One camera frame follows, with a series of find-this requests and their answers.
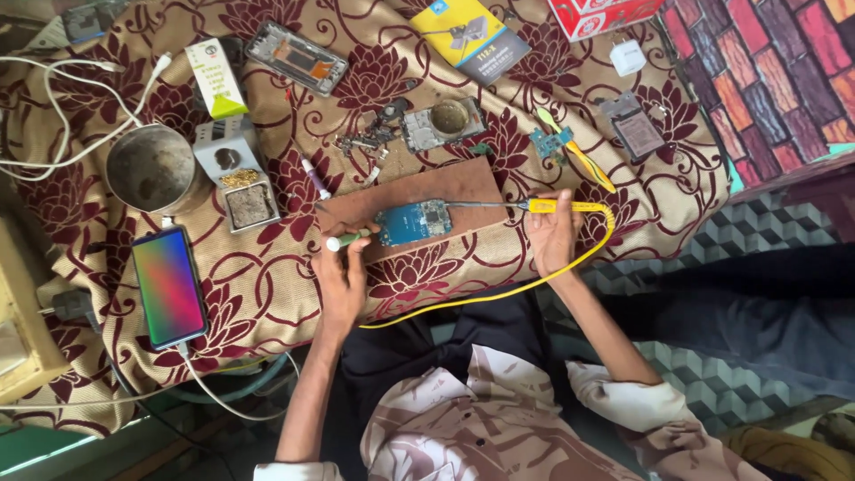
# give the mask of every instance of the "leg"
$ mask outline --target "leg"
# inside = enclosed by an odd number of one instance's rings
[[[382,329],[354,328],[345,339],[340,368],[362,426],[383,395],[408,377],[437,365],[430,332],[419,319]]]
[[[855,244],[799,247],[722,259],[659,278],[663,289],[719,288],[770,299],[846,298],[855,277]]]
[[[478,297],[506,293],[521,285],[493,288]],[[512,354],[546,371],[549,339],[534,291],[463,306],[448,348],[444,349],[442,366],[458,378],[468,377],[472,344]]]
[[[605,296],[634,341],[661,341],[817,394],[855,400],[855,300],[775,300],[715,289]]]

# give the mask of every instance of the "colorful gradient screen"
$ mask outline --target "colorful gradient screen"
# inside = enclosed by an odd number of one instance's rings
[[[133,246],[151,345],[169,347],[205,330],[196,279],[181,229]]]

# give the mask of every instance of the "patterned shirt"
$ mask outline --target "patterned shirt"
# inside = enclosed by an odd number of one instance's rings
[[[582,404],[621,426],[641,465],[662,479],[768,479],[708,436],[669,384],[615,383],[602,366],[567,368]],[[580,440],[560,411],[540,368],[473,346],[466,384],[440,368],[389,389],[360,449],[371,481],[640,479]],[[331,462],[256,467],[255,481],[284,479],[342,478]]]

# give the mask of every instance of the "blue circuit board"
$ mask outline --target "blue circuit board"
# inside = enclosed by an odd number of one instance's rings
[[[528,137],[534,142],[537,155],[540,158],[547,158],[553,152],[560,151],[561,147],[564,147],[564,144],[573,139],[573,131],[569,127],[565,127],[559,134],[546,135],[544,131],[535,128],[534,132]]]
[[[451,218],[442,199],[386,209],[374,221],[380,226],[380,244],[387,247],[451,232]]]

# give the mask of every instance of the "white cable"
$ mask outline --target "white cable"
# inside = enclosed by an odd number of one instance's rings
[[[109,401],[87,401],[87,402],[69,402],[67,404],[44,404],[44,405],[35,405],[35,404],[27,404],[27,405],[19,405],[19,404],[7,404],[0,405],[0,411],[37,411],[42,409],[63,409],[65,407],[86,407],[86,406],[107,406],[110,404],[121,404],[123,402],[132,402],[132,401],[140,401],[153,395],[159,395],[163,391],[167,389],[171,389],[175,386],[168,386],[166,388],[160,389],[153,393],[149,393],[147,395],[135,395],[133,397],[123,397],[121,399],[111,399]]]
[[[58,67],[60,67],[62,65],[83,64],[83,65],[94,65],[96,67],[103,68],[104,70],[107,70],[108,72],[118,72],[118,73],[124,72],[125,68],[122,67],[121,65],[119,65],[118,63],[99,62],[96,60],[69,59],[69,60],[61,60],[59,62],[53,62],[53,63],[47,64],[47,63],[36,62],[35,60],[31,60],[29,58],[21,58],[18,56],[0,56],[0,62],[5,62],[5,61],[24,62],[24,63],[29,63],[31,65],[35,65],[36,67],[45,68],[46,70],[45,70],[44,74],[46,76],[48,76],[49,78],[50,78],[50,74],[53,74],[54,72],[56,72],[57,74],[62,75],[64,77],[68,77],[71,80],[77,80],[78,82],[83,82],[85,84],[100,86],[100,87],[106,89],[108,92],[113,94],[113,97],[115,97],[115,99],[119,101],[119,106],[121,107],[121,109],[124,110],[128,116],[133,117],[134,121],[137,124],[137,127],[142,127],[144,125],[142,123],[142,121],[140,121],[133,114],[133,112],[131,112],[131,110],[127,108],[127,105],[125,105],[125,100],[121,97],[121,95],[119,95],[119,93],[116,90],[113,89],[113,87],[111,87],[111,86],[109,86],[103,82],[84,79],[83,77],[78,77],[77,75],[71,75],[71,74],[69,74],[63,70],[57,69]]]
[[[291,353],[289,351],[285,351],[285,355],[288,356],[288,359],[291,361],[291,365],[294,366],[294,373],[283,377],[278,383],[276,383],[276,385],[274,385],[270,388],[267,388],[264,391],[257,389],[252,394],[254,394],[258,397],[267,397],[267,396],[273,394],[274,392],[278,391],[279,389],[281,389],[282,386],[285,386],[286,384],[290,383],[295,377],[297,378],[297,380],[299,380],[299,378],[300,378],[300,367],[297,365],[297,361],[295,361],[294,358],[291,357]]]
[[[228,404],[223,402],[222,399],[217,397],[216,394],[211,392],[211,390],[208,388],[208,386],[202,382],[202,378],[199,377],[199,375],[196,373],[196,370],[193,369],[193,364],[190,362],[190,348],[187,346],[186,342],[182,342],[181,344],[178,345],[178,352],[181,353],[181,357],[184,358],[184,364],[187,366],[187,370],[190,371],[190,374],[193,376],[193,379],[196,379],[196,382],[199,383],[199,387],[202,388],[203,391],[208,393],[208,395],[211,396],[211,399],[216,401],[217,404],[219,404],[220,406],[225,407],[226,410],[229,411],[230,413],[232,413],[236,416],[240,416],[243,419],[249,419],[250,421],[268,421],[270,419],[276,419],[288,411],[288,409],[286,408],[286,409],[283,409],[281,412],[276,413],[272,416],[264,416],[264,417],[250,416],[248,414],[243,414],[240,411],[236,411],[234,408],[232,408],[231,406],[229,406]],[[294,358],[291,357],[291,355],[289,353],[286,353],[286,355],[288,356],[288,359],[290,359],[291,362],[293,363]],[[298,372],[298,377],[299,377],[299,369],[297,368],[297,363],[294,363],[294,369]]]
[[[42,65],[42,64],[39,64],[38,62],[34,62],[34,61],[29,60],[29,59],[13,57],[13,56],[12,57],[0,56],[0,61],[10,60],[10,59],[21,61],[21,62],[35,63],[38,65]],[[76,61],[76,60],[70,61],[69,60],[69,61],[60,61],[60,62],[95,64],[95,65],[98,65],[102,68],[106,68],[107,70],[116,67],[116,65],[112,62],[94,62],[94,61],[85,61],[85,60],[79,60],[79,61]],[[44,76],[44,89],[48,93],[48,98],[50,99],[50,103],[53,104],[54,109],[56,110],[56,113],[59,114],[60,119],[62,120],[62,125],[65,127],[63,134],[62,134],[62,143],[60,144],[59,149],[57,150],[56,156],[54,157],[54,162],[53,163],[28,163],[28,162],[15,162],[15,161],[10,161],[10,160],[0,159],[0,163],[7,164],[7,165],[19,165],[21,167],[26,167],[28,169],[47,169],[42,175],[38,175],[35,177],[24,177],[22,175],[17,175],[14,172],[9,172],[8,170],[3,169],[3,168],[0,168],[0,170],[2,170],[3,172],[6,172],[9,175],[12,175],[16,179],[20,179],[23,181],[41,181],[41,180],[49,177],[53,173],[54,169],[56,169],[57,167],[65,167],[67,165],[71,165],[72,163],[77,162],[78,160],[80,160],[81,158],[86,156],[89,152],[94,151],[99,146],[103,145],[104,143],[113,139],[116,135],[120,134],[123,130],[128,128],[131,125],[131,123],[133,123],[135,121],[139,122],[139,119],[137,118],[137,116],[139,115],[139,112],[142,111],[143,106],[145,105],[149,91],[154,86],[154,83],[157,80],[157,77],[159,77],[160,74],[163,73],[163,70],[166,70],[166,68],[169,66],[169,64],[171,62],[172,62],[172,55],[168,52],[163,54],[160,58],[157,59],[157,63],[155,65],[154,69],[151,71],[151,77],[149,78],[148,83],[146,83],[146,85],[145,85],[145,89],[143,90],[143,95],[139,100],[139,104],[137,105],[136,110],[134,110],[133,113],[130,114],[130,118],[128,118],[126,121],[124,121],[113,132],[105,135],[101,139],[97,140],[96,142],[94,142],[91,145],[89,145],[88,147],[86,147],[83,151],[79,152],[76,156],[73,156],[69,160],[64,161],[64,162],[60,162],[60,159],[65,154],[65,150],[66,150],[66,146],[68,143],[68,138],[70,135],[71,127],[68,124],[68,119],[66,118],[65,115],[63,115],[62,110],[60,109],[59,104],[56,102],[56,99],[53,96],[53,92],[50,89],[50,83],[49,83],[50,67],[47,67],[48,71],[45,72],[45,76]],[[65,74],[61,70],[57,70],[56,72],[60,72],[60,73]]]

